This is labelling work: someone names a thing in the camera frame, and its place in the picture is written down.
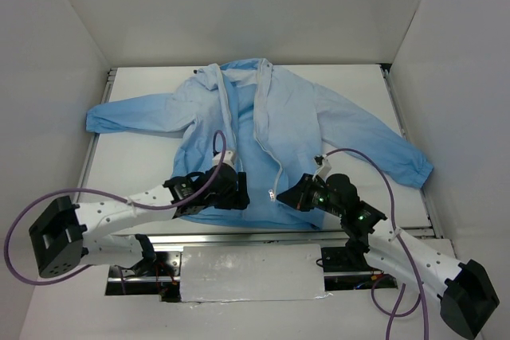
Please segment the light blue zip jacket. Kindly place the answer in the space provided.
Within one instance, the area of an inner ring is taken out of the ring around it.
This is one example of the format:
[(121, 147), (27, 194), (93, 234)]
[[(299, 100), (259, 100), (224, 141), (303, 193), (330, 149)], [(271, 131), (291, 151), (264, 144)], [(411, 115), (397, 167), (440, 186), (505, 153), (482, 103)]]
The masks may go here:
[(324, 213), (300, 213), (276, 201), (316, 168), (323, 145), (348, 148), (403, 186), (422, 187), (433, 166), (380, 119), (322, 85), (265, 59), (200, 68), (174, 92), (108, 102), (91, 108), (86, 128), (181, 133), (173, 173), (203, 172), (212, 161), (213, 135), (237, 153), (247, 174), (250, 203), (244, 210), (207, 208), (189, 221), (258, 229), (321, 229)]

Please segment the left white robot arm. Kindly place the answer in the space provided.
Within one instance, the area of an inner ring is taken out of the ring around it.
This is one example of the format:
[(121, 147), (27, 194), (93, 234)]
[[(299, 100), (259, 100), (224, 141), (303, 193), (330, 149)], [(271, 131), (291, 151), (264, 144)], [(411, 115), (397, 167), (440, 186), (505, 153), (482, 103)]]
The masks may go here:
[(246, 174), (223, 164), (205, 173), (174, 177), (121, 201), (72, 203), (54, 199), (29, 228), (40, 277), (64, 275), (79, 265), (111, 265), (145, 276), (155, 269), (154, 247), (145, 234), (120, 231), (149, 222), (188, 217), (213, 207), (246, 209)]

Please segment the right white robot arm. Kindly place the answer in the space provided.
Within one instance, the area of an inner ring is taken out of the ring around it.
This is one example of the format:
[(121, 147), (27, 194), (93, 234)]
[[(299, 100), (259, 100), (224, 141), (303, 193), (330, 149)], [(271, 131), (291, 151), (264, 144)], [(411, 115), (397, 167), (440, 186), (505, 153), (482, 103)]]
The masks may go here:
[(393, 226), (389, 217), (359, 198), (345, 174), (325, 181), (304, 174), (277, 200), (297, 211), (320, 209), (339, 217), (353, 268), (369, 265), (424, 292), (439, 306), (443, 322), (463, 338), (476, 338), (500, 304), (482, 264), (443, 255)]

